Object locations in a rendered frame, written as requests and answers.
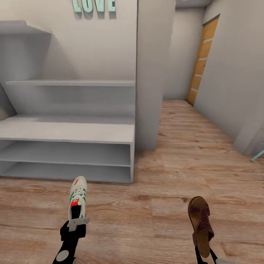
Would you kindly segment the sandal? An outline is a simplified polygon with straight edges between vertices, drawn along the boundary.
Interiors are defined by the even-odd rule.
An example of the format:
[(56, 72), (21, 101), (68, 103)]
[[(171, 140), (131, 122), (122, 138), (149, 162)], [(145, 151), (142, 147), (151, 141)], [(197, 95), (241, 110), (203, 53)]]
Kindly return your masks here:
[(209, 205), (201, 196), (194, 197), (188, 205), (188, 215), (194, 228), (193, 243), (200, 255), (207, 258), (210, 255), (210, 240), (215, 236), (209, 222)]

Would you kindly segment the gym shoe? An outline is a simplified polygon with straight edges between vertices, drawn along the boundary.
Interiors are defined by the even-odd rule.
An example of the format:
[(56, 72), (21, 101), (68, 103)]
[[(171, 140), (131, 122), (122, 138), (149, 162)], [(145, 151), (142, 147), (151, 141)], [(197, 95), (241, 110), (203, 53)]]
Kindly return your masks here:
[(70, 191), (70, 203), (68, 220), (69, 225), (72, 219), (86, 217), (85, 213), (85, 194), (87, 192), (87, 182), (84, 176), (74, 179)]

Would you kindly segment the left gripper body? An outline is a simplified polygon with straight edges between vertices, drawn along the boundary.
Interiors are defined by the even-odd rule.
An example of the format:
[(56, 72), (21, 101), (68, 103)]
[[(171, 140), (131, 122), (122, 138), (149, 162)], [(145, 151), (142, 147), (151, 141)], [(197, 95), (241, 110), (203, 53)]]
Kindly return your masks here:
[(61, 231), (61, 241), (65, 242), (68, 239), (74, 239), (78, 243), (79, 238), (85, 237), (86, 235), (86, 225), (77, 225), (75, 231), (69, 232), (69, 227), (64, 227)]

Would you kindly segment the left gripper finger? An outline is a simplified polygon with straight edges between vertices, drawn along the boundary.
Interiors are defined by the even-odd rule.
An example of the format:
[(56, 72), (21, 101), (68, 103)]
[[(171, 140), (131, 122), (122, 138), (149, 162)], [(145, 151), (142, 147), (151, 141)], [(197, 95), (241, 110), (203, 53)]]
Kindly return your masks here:
[(67, 222), (62, 226), (62, 228), (60, 229), (60, 235), (61, 235), (61, 231), (62, 231), (62, 229), (63, 229), (64, 227), (67, 227), (68, 223), (69, 223), (69, 221), (67, 221)]

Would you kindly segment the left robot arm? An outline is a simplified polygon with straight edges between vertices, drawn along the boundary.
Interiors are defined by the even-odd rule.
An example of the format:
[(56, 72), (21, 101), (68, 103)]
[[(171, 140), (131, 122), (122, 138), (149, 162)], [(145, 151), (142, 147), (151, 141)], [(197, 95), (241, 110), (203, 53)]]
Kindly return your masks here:
[(90, 217), (72, 219), (69, 227), (67, 221), (60, 229), (61, 241), (63, 242), (58, 255), (52, 264), (76, 264), (74, 257), (79, 238), (86, 235), (86, 223), (90, 222)]

